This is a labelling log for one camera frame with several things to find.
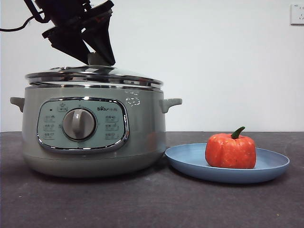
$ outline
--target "gray pot body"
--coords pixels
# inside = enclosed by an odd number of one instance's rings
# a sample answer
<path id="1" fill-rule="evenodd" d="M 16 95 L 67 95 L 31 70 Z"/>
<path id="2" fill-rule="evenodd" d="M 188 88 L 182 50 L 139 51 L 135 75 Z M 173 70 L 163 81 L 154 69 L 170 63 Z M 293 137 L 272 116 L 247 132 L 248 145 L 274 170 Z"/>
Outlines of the gray pot body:
<path id="1" fill-rule="evenodd" d="M 115 99 L 126 108 L 129 137 L 118 149 L 69 154 L 42 146 L 37 137 L 41 106 L 51 98 L 96 97 Z M 23 155 L 34 170 L 61 177 L 102 177 L 146 168 L 166 149 L 163 93 L 139 89 L 85 87 L 27 87 L 23 107 Z"/>

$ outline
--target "robotic arm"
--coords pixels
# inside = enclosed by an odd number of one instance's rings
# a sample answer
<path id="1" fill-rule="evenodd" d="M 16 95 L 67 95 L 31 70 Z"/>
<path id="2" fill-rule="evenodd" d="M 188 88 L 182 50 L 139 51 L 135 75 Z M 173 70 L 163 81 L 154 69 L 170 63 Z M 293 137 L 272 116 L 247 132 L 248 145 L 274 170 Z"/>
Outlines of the robotic arm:
<path id="1" fill-rule="evenodd" d="M 42 34 L 52 47 L 88 64 L 90 51 L 86 42 L 96 51 L 94 58 L 98 59 L 99 65 L 115 64 L 108 32 L 114 5 L 110 0 L 94 8 L 89 0 L 35 0 L 43 10 L 44 18 L 32 0 L 24 1 L 36 21 L 54 23 L 53 28 Z"/>

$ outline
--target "plate rim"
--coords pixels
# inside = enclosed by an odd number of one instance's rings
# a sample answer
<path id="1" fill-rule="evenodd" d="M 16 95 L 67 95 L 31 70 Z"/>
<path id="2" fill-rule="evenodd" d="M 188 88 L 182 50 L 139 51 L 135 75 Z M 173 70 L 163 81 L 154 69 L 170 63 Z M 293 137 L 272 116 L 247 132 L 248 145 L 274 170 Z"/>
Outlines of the plate rim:
<path id="1" fill-rule="evenodd" d="M 180 163 L 183 163 L 183 164 L 186 164 L 186 165 L 193 165 L 193 166 L 197 166 L 197 167 L 201 167 L 201 168 L 216 169 L 216 170 L 227 170 L 227 171 L 266 171 L 266 170 L 280 169 L 280 168 L 283 168 L 283 167 L 288 166 L 290 164 L 290 159 L 287 156 L 285 156 L 283 154 L 280 154 L 278 152 L 275 152 L 275 151 L 271 151 L 271 150 L 267 150 L 267 149 L 263 149 L 263 148 L 259 148 L 259 147 L 256 147 L 256 149 L 264 150 L 264 151 L 269 151 L 269 152 L 275 153 L 275 154 L 277 154 L 279 156 L 283 156 L 284 158 L 287 159 L 287 163 L 285 163 L 283 165 L 280 165 L 280 166 L 275 166 L 275 167 L 265 168 L 265 169 L 222 168 L 222 167 L 213 167 L 213 166 L 190 164 L 190 163 L 187 163 L 187 162 L 184 162 L 184 161 L 176 160 L 176 159 L 168 156 L 167 151 L 170 150 L 171 148 L 175 148 L 175 147 L 179 147 L 179 146 L 185 146 L 185 145 L 207 145 L 207 143 L 187 143 L 187 144 L 181 144 L 181 145 L 176 145 L 176 146 L 173 146 L 173 147 L 169 147 L 165 151 L 166 157 L 168 157 L 169 159 L 172 159 L 172 160 L 174 160 L 176 162 L 180 162 Z"/>

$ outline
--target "blue plate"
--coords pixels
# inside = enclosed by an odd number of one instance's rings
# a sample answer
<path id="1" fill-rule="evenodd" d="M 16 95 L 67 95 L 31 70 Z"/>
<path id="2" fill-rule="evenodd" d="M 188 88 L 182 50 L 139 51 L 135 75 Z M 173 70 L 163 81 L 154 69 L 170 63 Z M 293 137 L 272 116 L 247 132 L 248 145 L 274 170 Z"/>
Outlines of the blue plate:
<path id="1" fill-rule="evenodd" d="M 289 159 L 279 153 L 256 148 L 256 165 L 253 169 L 211 167 L 205 160 L 206 143 L 174 146 L 166 150 L 170 164 L 189 176 L 223 183 L 258 183 L 272 180 L 283 174 Z"/>

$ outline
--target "green stem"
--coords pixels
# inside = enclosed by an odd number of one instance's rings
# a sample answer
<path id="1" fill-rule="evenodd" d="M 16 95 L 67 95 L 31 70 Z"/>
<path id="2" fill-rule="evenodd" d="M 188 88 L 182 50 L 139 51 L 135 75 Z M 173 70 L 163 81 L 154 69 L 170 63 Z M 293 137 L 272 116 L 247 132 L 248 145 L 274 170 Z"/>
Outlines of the green stem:
<path id="1" fill-rule="evenodd" d="M 231 138 L 238 139 L 239 134 L 241 134 L 242 130 L 244 129 L 245 127 L 240 127 L 239 129 L 237 129 L 235 132 L 232 133 Z"/>

